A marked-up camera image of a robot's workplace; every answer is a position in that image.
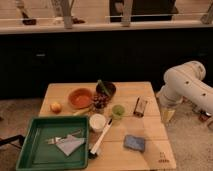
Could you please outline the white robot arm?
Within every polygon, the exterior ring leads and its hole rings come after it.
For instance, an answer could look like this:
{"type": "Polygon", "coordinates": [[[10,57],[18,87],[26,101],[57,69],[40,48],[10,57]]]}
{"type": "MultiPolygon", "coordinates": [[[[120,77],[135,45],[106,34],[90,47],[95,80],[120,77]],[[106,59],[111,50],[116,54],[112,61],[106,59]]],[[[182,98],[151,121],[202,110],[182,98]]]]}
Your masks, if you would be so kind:
{"type": "Polygon", "coordinates": [[[199,109],[213,115],[213,87],[203,82],[206,75],[204,65],[189,61],[169,68],[163,76],[164,85],[157,93],[162,121],[169,122],[176,107],[186,98],[199,109]]]}

